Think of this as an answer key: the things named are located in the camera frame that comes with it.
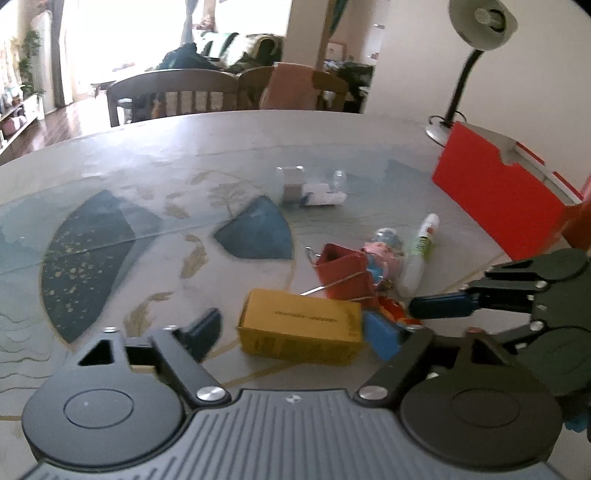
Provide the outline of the blue gloved hand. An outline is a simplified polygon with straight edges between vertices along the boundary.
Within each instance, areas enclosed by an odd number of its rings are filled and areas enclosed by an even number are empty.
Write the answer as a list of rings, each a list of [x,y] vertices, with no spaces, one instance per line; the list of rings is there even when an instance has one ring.
[[[576,409],[564,420],[564,425],[568,430],[582,433],[587,432],[590,435],[590,406],[585,405]]]

